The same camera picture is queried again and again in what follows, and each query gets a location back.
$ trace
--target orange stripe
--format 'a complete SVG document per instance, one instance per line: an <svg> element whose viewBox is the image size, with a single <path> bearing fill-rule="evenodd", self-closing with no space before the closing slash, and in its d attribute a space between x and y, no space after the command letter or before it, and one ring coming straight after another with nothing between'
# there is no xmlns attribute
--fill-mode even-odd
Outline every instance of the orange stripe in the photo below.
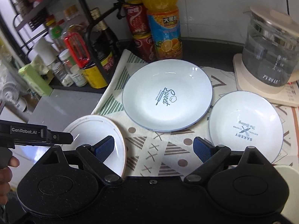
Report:
<svg viewBox="0 0 299 224"><path fill-rule="evenodd" d="M299 126L298 126L296 109L293 107L292 107L292 113L293 113L293 117L294 117L294 125L295 125L295 131L296 131L296 138L297 138L297 145L298 145L298 157L299 157Z"/></svg>

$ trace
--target crossed utensils graphic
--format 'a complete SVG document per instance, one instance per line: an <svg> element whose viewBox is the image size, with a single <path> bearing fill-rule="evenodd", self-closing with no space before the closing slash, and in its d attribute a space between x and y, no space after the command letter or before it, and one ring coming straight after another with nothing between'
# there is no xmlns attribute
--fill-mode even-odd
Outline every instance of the crossed utensils graphic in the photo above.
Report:
<svg viewBox="0 0 299 224"><path fill-rule="evenodd" d="M243 130L240 131L239 133L243 133L245 132L246 136L249 136L249 133L247 132L248 130L250 130L250 128L244 129L244 127L242 126Z"/></svg>

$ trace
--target brown dot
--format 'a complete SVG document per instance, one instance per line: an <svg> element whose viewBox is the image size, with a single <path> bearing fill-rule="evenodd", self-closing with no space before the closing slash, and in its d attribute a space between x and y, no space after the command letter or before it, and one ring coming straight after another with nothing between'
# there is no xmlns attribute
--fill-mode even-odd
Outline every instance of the brown dot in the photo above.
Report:
<svg viewBox="0 0 299 224"><path fill-rule="evenodd" d="M184 140L184 144L187 145L187 146L192 145L192 143L193 143L193 141L192 141L190 138L186 138L186 139Z"/></svg>
<svg viewBox="0 0 299 224"><path fill-rule="evenodd" d="M136 129L135 129L134 127L130 127L130 128L128 129L128 132L130 132L130 133L135 133L135 132L136 132Z"/></svg>
<svg viewBox="0 0 299 224"><path fill-rule="evenodd" d="M178 161L178 165L179 165L180 167L186 167L186 166L188 165L188 162L187 162L185 159L180 159L180 160Z"/></svg>

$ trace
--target small white fan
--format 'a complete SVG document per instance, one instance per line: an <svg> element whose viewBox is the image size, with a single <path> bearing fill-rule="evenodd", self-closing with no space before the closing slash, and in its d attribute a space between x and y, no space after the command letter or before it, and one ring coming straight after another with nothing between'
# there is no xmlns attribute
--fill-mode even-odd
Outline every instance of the small white fan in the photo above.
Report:
<svg viewBox="0 0 299 224"><path fill-rule="evenodd" d="M1 91L2 99L7 102L11 102L18 110L24 112L27 109L26 100L19 96L19 94L20 92L17 85L14 83L7 82L3 85L3 89Z"/></svg>

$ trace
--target red bottle handle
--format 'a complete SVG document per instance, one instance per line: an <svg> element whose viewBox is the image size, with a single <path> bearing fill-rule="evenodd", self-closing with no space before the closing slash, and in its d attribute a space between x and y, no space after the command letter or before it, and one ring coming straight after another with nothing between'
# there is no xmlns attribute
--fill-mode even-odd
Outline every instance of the red bottle handle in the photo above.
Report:
<svg viewBox="0 0 299 224"><path fill-rule="evenodd" d="M90 54L80 34L69 33L64 38L64 43L80 68L83 68L90 61Z"/></svg>

